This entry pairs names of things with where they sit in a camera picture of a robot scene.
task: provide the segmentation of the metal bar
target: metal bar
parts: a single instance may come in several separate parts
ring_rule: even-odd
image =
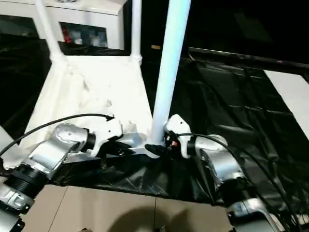
[[[169,1],[153,123],[147,140],[148,144],[161,145],[163,143],[164,125],[169,118],[190,4],[191,0]]]
[[[133,0],[131,57],[141,61],[140,31],[141,31],[141,0]]]
[[[50,50],[50,59],[55,60],[59,58],[63,58],[64,55],[62,54],[58,41],[53,33],[53,28],[51,25],[51,21],[48,17],[46,7],[42,0],[35,0],[35,6],[37,8],[38,14],[40,16],[45,34],[46,34],[46,41],[47,45]]]

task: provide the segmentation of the beige floor tile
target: beige floor tile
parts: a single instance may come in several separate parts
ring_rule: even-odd
[[[48,232],[67,187],[47,185],[35,199],[35,204],[22,216],[26,227],[23,232]]]
[[[152,232],[155,198],[69,187],[50,232]]]
[[[207,204],[157,198],[155,228],[169,232],[227,232],[231,228],[225,209]]]

